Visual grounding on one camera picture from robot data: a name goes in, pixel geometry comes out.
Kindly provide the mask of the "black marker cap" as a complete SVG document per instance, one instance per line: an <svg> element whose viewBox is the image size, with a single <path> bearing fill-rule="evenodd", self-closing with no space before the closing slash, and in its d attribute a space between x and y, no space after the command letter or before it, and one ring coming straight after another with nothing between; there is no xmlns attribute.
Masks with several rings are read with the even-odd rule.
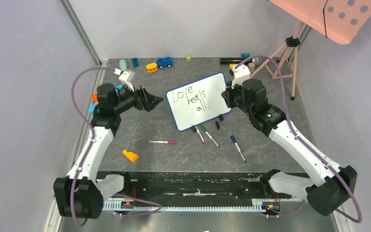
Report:
<svg viewBox="0 0 371 232"><path fill-rule="evenodd" d="M218 121L215 122L215 125L216 125L216 128L217 128L218 130L220 130L220 125L219 125L219 122L218 122Z"/></svg>

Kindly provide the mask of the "blue framed whiteboard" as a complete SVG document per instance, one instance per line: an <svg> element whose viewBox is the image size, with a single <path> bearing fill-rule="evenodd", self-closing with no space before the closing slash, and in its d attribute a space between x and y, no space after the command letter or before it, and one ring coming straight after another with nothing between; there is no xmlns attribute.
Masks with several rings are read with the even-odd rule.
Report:
<svg viewBox="0 0 371 232"><path fill-rule="evenodd" d="M216 87L225 90L226 77L218 72L166 92L177 130L184 131L231 111Z"/></svg>

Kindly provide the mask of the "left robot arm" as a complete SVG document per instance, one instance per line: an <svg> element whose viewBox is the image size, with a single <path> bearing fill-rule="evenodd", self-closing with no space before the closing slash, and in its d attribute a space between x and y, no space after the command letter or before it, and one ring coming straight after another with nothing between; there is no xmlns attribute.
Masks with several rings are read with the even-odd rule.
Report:
<svg viewBox="0 0 371 232"><path fill-rule="evenodd" d="M53 188L59 214L67 218L97 219L103 204L114 194L127 197L132 183L120 174L109 174L97 181L104 154L114 140L121 114L131 108L150 112L163 98L150 94L144 87L118 90L113 84L97 88L98 104L89 122L90 134L77 162L65 177L57 178Z"/></svg>

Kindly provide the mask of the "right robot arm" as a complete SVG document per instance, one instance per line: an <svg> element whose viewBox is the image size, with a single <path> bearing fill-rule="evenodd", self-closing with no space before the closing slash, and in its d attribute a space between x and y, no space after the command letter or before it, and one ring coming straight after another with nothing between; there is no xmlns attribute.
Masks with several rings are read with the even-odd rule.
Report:
<svg viewBox="0 0 371 232"><path fill-rule="evenodd" d="M227 107L241 109L255 129L281 146L308 175L299 177L273 169L260 178L263 196L297 197L323 216L339 212L349 199L355 201L357 171L350 165L339 165L303 137L283 110L268 102L260 80L248 79L240 85L229 81L221 96Z"/></svg>

